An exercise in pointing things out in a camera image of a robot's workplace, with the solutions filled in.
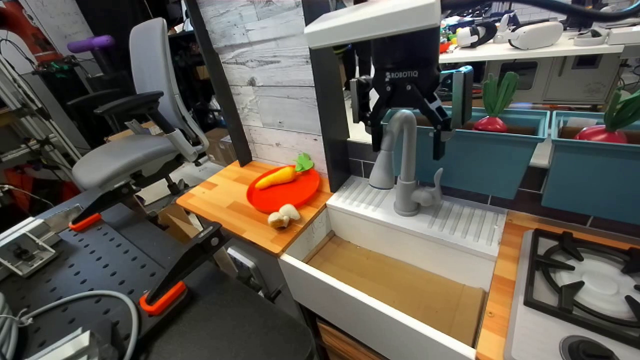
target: office chair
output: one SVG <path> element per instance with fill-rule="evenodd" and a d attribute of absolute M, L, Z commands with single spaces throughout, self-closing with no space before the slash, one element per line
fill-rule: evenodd
<path fill-rule="evenodd" d="M 173 73 L 166 22 L 145 21 L 129 37 L 131 70 L 137 94 L 95 110 L 104 117 L 150 118 L 164 136 L 134 134 L 108 142 L 83 156 L 73 167 L 76 183 L 98 188 L 101 195 L 70 223 L 81 231 L 100 212 L 131 198 L 141 188 L 166 179 L 172 194 L 180 192 L 169 174 L 205 156 L 206 136 L 185 109 Z"/>

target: chair backrest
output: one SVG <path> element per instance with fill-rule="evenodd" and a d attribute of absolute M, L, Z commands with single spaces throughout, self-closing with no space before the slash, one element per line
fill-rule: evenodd
<path fill-rule="evenodd" d="M 131 72 L 136 92 L 163 91 L 160 98 L 160 113 L 177 129 L 182 129 L 190 140 L 197 140 L 204 152 L 208 141 L 200 127 L 191 118 L 180 98 L 180 92 L 173 73 L 173 63 L 169 50 L 166 21 L 151 19 L 136 25 L 129 36 Z"/>

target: wooden countertop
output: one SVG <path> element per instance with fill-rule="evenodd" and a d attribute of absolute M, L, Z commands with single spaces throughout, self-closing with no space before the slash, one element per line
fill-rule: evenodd
<path fill-rule="evenodd" d="M 236 161 L 181 196 L 177 203 L 198 216 L 221 223 L 238 237 L 279 256 L 320 214 L 332 194 L 329 180 L 322 178 L 316 196 L 298 209 L 301 219 L 290 222 L 284 230 L 273 229 L 267 224 L 269 214 L 257 211 L 246 200 L 249 184 L 272 168 L 275 166 L 257 161 L 240 167 Z"/>
<path fill-rule="evenodd" d="M 507 329 L 509 327 L 509 314 L 511 313 L 511 302 L 513 301 L 513 291 L 518 272 L 522 236 L 528 230 L 537 227 L 554 232 L 571 231 L 577 238 L 621 249 L 628 249 L 631 246 L 620 241 L 581 233 L 580 229 L 574 228 L 574 225 L 558 224 L 548 219 L 510 211 L 504 226 L 498 259 L 493 270 L 486 311 L 484 312 L 482 329 L 480 330 L 480 338 L 476 347 L 476 359 L 478 360 L 502 360 L 504 358 L 504 345 L 506 344 Z"/>

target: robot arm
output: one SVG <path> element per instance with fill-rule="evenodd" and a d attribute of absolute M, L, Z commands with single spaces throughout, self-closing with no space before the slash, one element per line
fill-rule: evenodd
<path fill-rule="evenodd" d="M 482 0 L 375 0 L 322 15 L 305 28 L 310 48 L 370 40 L 374 77 L 352 84 L 354 121 L 371 128 L 374 151 L 382 141 L 381 121 L 391 108 L 417 109 L 434 127 L 433 158 L 444 155 L 444 142 L 471 116 L 473 70 L 440 73 L 440 17 L 443 11 L 470 8 Z M 599 12 L 556 0 L 514 0 L 556 13 L 598 22 L 627 19 L 640 13 L 640 2 L 620 12 Z M 442 108 L 436 89 L 451 86 L 452 114 Z M 369 91 L 380 95 L 369 109 Z"/>

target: faucet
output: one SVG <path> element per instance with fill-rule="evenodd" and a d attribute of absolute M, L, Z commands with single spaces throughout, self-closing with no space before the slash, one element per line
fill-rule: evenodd
<path fill-rule="evenodd" d="M 400 176 L 396 184 L 394 210 L 398 215 L 412 217 L 420 211 L 420 205 L 431 206 L 442 201 L 440 177 L 442 168 L 433 176 L 434 188 L 420 187 L 415 179 L 415 143 L 417 125 L 415 115 L 409 110 L 400 110 L 389 120 L 376 163 L 369 176 L 369 185 L 389 190 L 394 187 L 394 147 L 402 132 L 403 149 Z"/>

